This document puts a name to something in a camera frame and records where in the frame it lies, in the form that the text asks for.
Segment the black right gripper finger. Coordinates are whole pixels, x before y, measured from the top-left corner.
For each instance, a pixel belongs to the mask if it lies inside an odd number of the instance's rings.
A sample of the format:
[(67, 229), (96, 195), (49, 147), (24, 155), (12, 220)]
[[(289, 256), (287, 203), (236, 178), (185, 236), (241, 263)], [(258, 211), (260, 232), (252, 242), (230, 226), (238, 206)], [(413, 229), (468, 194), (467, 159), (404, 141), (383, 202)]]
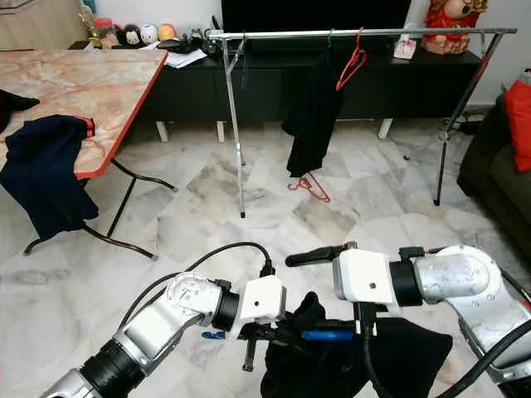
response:
[(297, 266), (314, 265), (314, 263), (323, 262), (325, 262), (325, 247), (304, 251), (304, 253), (288, 255), (285, 258), (285, 266), (288, 266), (288, 268), (297, 268)]

